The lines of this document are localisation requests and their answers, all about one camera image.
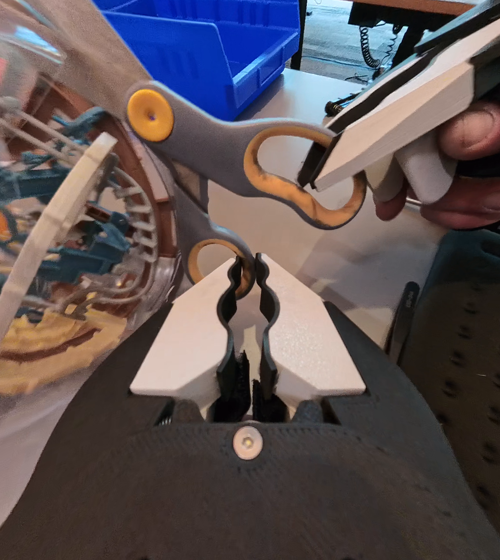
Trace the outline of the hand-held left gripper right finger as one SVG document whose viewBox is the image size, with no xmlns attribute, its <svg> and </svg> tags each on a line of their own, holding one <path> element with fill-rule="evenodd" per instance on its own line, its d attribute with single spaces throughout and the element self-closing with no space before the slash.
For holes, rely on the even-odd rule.
<svg viewBox="0 0 500 560">
<path fill-rule="evenodd" d="M 363 395 L 366 383 L 324 300 L 264 253 L 255 270 L 266 325 L 254 419 L 286 421 L 301 403 Z"/>
</svg>

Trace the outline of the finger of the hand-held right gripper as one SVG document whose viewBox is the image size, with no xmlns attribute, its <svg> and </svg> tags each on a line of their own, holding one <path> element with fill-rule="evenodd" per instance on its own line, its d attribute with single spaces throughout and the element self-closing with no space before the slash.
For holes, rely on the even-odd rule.
<svg viewBox="0 0 500 560">
<path fill-rule="evenodd" d="M 438 57 L 378 104 L 387 78 L 327 122 L 335 136 L 319 156 L 309 155 L 298 184 L 323 191 L 371 167 L 466 109 L 474 95 L 470 62 Z"/>
<path fill-rule="evenodd" d="M 415 45 L 413 65 L 428 66 L 433 59 L 455 44 L 460 45 L 461 53 L 467 53 L 468 59 L 496 44 L 492 47 L 489 60 L 484 64 L 500 60 L 500 1 L 482 1 L 437 31 L 431 32 Z"/>
</svg>

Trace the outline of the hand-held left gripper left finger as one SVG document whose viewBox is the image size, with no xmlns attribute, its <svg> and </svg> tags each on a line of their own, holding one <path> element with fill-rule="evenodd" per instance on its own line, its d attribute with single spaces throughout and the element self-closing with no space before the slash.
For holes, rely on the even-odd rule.
<svg viewBox="0 0 500 560">
<path fill-rule="evenodd" d="M 135 396 L 189 400 L 212 421 L 241 421 L 251 407 L 249 360 L 229 325 L 242 260 L 230 259 L 178 297 L 130 384 Z"/>
</svg>

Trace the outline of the clear maze ball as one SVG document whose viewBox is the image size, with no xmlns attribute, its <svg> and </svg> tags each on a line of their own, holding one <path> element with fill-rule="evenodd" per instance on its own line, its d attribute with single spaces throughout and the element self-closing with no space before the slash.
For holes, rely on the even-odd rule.
<svg viewBox="0 0 500 560">
<path fill-rule="evenodd" d="M 101 1 L 0 1 L 0 424 L 162 305 L 174 217 L 123 120 L 149 80 Z"/>
</svg>

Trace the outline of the grey and yellow scissors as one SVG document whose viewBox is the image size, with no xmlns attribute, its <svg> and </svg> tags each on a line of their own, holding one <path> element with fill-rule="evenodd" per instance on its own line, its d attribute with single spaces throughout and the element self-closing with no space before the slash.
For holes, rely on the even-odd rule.
<svg viewBox="0 0 500 560">
<path fill-rule="evenodd" d="M 237 298 L 245 297 L 256 279 L 247 244 L 209 217 L 209 181 L 240 197 L 281 202 L 322 230 L 343 227 L 361 209 L 368 187 L 363 171 L 353 176 L 349 201 L 328 209 L 311 193 L 268 173 L 259 163 L 260 147 L 270 138 L 291 136 L 328 147 L 335 139 L 330 130 L 291 119 L 217 119 L 159 82 L 142 82 L 149 77 L 147 71 L 93 1 L 31 3 L 42 14 L 38 20 L 69 56 L 63 84 L 122 119 L 154 155 L 172 198 L 178 246 L 191 283 L 204 277 L 198 254 L 209 245 L 222 245 L 238 256 L 242 271 Z"/>
</svg>

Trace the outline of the person's right hand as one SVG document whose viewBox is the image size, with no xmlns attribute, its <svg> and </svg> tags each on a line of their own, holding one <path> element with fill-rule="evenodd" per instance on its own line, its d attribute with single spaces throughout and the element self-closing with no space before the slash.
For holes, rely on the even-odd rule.
<svg viewBox="0 0 500 560">
<path fill-rule="evenodd" d="M 439 146 L 456 160 L 477 160 L 500 152 L 500 104 L 480 101 L 445 122 Z M 429 222 L 454 230 L 482 228 L 500 221 L 500 178 L 456 177 L 442 199 L 420 208 Z"/>
</svg>

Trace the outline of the long black tweezers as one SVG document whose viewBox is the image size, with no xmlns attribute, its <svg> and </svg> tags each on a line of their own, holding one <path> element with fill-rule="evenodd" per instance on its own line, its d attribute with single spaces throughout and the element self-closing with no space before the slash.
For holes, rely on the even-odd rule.
<svg viewBox="0 0 500 560">
<path fill-rule="evenodd" d="M 399 304 L 394 313 L 384 348 L 387 357 L 394 364 L 398 365 L 400 363 L 403 348 L 411 331 L 419 295 L 419 284 L 409 281 L 403 289 Z"/>
</svg>

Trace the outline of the black dimpled foam pad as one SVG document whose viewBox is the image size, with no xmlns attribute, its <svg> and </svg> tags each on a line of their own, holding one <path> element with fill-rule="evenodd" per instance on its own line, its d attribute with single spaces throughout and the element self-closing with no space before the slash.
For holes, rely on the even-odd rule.
<svg viewBox="0 0 500 560">
<path fill-rule="evenodd" d="M 440 422 L 500 534 L 500 233 L 446 234 L 417 301 L 400 367 Z"/>
</svg>

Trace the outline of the blue plastic bin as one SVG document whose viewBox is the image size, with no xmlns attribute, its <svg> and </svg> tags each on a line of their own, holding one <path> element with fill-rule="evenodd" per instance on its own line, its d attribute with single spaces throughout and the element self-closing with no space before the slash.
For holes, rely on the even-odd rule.
<svg viewBox="0 0 500 560">
<path fill-rule="evenodd" d="M 298 1 L 94 1 L 146 71 L 233 121 L 283 72 L 300 41 Z"/>
</svg>

